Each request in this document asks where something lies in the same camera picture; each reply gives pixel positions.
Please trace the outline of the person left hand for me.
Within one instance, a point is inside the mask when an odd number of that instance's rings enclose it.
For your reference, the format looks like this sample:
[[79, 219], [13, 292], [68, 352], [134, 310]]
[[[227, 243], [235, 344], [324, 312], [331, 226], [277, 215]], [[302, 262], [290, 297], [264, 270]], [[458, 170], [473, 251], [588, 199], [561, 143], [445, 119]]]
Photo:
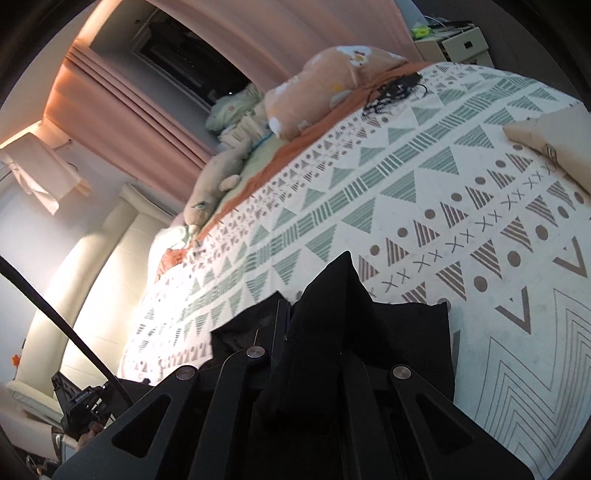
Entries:
[[91, 422], [88, 431], [82, 434], [77, 441], [76, 450], [85, 448], [94, 438], [104, 431], [104, 426], [98, 422]]

